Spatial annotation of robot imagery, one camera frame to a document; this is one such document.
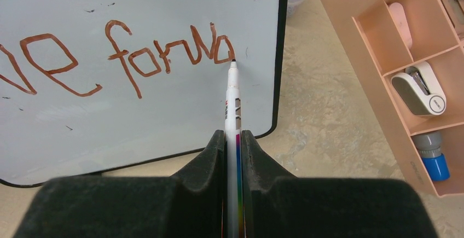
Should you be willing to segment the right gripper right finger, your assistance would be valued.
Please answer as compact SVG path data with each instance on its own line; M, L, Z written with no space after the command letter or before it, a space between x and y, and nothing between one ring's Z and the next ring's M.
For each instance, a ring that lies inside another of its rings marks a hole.
M415 190L382 178L299 178L241 135L247 237L437 237Z

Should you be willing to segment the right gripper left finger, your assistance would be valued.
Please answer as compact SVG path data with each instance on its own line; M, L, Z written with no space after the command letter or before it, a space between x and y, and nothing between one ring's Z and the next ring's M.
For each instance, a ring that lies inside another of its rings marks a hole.
M46 182L15 237L222 237L224 132L169 177Z

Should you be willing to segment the white whiteboard marker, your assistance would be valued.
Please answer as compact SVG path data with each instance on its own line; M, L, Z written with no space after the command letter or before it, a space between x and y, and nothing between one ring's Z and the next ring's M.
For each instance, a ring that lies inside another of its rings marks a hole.
M239 70L232 60L225 99L225 146L227 148L227 237L244 237L241 166L241 100Z

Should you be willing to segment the black-framed whiteboard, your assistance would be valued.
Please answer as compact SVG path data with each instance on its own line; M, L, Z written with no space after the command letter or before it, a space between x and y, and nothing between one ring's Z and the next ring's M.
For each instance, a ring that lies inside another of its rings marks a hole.
M279 111L287 0L1 0L1 182L202 149L240 71L242 128Z

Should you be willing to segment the blue small item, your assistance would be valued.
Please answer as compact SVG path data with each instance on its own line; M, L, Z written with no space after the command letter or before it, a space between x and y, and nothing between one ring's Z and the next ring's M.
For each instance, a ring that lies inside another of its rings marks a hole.
M439 131L415 135L411 138L424 167L432 181L444 181L450 178L445 155L441 150L443 142Z

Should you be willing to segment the white tape dispenser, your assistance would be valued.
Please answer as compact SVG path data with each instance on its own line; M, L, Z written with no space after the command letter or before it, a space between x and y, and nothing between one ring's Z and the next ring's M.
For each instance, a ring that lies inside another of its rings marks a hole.
M427 61L393 75L391 84L414 115L441 115L446 110L445 93Z

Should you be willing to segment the peach plastic desk organizer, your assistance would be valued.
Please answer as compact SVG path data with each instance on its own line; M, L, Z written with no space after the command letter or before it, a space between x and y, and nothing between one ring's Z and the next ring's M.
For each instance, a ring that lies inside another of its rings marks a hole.
M463 194L463 0L321 0L405 179L436 196ZM388 5L400 3L408 49ZM427 61L444 90L442 115L417 116L391 84L393 75ZM439 131L450 178L432 181L411 139Z

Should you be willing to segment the pink eraser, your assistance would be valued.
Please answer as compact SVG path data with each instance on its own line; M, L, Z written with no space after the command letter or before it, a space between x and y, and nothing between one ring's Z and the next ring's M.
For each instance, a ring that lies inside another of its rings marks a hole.
M411 49L413 46L413 39L404 7L400 3L394 2L388 5L388 9L392 15L396 27L398 28L400 36L405 42L407 48Z

